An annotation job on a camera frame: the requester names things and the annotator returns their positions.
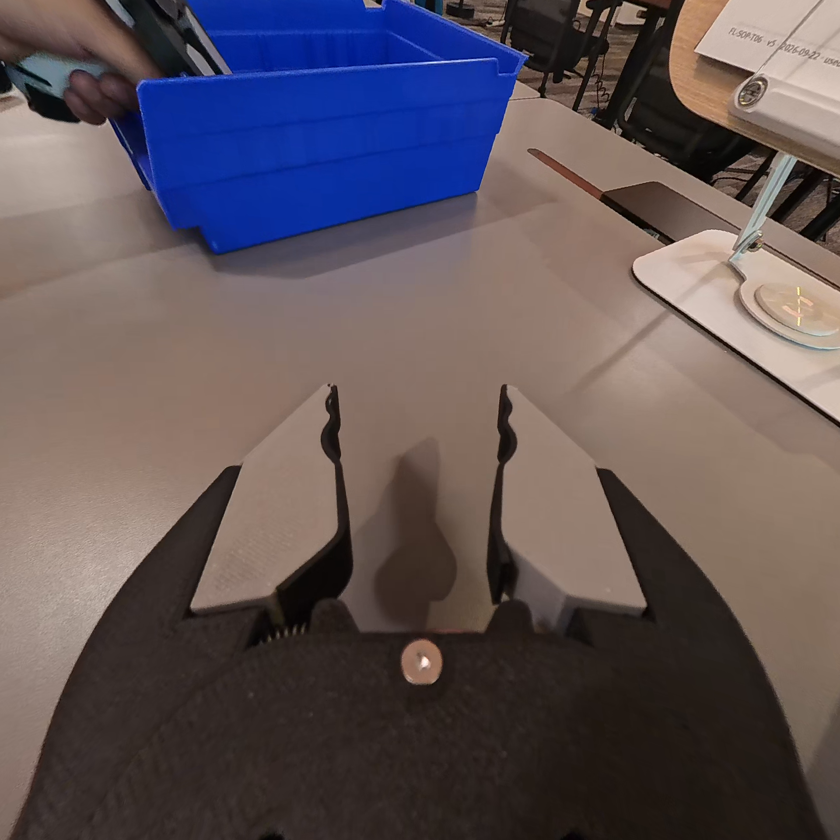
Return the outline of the printed instruction sheet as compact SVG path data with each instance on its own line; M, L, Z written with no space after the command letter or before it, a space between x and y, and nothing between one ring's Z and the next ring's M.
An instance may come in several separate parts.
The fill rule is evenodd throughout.
M810 60L839 66L838 1L730 1L695 53L742 70Z

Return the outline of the blue plastic bin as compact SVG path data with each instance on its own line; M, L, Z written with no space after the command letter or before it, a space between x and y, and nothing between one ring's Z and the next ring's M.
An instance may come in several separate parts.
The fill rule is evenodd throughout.
M407 2L197 2L229 76L147 80L112 123L215 254L473 193L525 55Z

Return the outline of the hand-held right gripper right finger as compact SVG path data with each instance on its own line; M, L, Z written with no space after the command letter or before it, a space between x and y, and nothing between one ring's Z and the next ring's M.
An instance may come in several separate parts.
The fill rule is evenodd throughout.
M500 388L486 573L493 606L514 600L538 629L579 609L638 618L648 604L594 460L518 388Z

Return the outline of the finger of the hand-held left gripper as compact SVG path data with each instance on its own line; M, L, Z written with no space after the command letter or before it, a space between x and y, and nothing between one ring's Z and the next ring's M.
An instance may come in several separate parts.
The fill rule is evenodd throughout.
M194 66L198 76L229 76L232 74L227 62L217 50L192 9L179 10L177 31L184 44L186 56Z

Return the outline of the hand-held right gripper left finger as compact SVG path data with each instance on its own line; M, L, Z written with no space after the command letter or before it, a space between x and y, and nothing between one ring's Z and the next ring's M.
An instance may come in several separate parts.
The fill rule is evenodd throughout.
M350 582L353 552L340 399L318 388L244 458L191 602L195 615L258 607L309 624Z

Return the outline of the person's left hand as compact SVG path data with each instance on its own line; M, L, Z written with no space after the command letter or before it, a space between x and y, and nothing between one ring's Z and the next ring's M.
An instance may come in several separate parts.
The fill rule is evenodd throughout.
M133 31L102 2L2 1L2 62L17 64L37 52L110 68L100 77L84 70L69 77L64 102L91 125L137 112L138 85L161 77Z

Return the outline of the dark brown desk flap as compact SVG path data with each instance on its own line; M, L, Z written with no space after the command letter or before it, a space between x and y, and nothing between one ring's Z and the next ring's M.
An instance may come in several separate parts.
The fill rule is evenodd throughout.
M606 191L600 201L636 227L657 235L668 244L707 230L739 233L737 226L660 182Z

